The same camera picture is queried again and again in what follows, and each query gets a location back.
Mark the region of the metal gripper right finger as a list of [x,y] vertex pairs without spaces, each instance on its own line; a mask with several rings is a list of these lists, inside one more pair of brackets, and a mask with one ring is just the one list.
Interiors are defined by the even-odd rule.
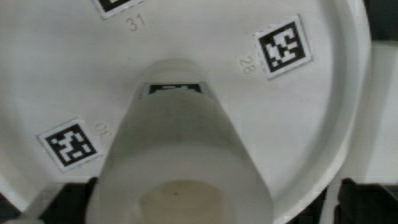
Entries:
[[398,224],[398,184],[343,179],[334,224]]

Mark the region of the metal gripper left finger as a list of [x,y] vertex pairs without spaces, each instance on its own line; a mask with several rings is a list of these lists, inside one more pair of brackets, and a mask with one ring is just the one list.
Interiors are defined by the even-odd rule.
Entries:
[[52,183],[41,190],[20,219],[32,224],[85,224],[96,184],[96,177],[82,183]]

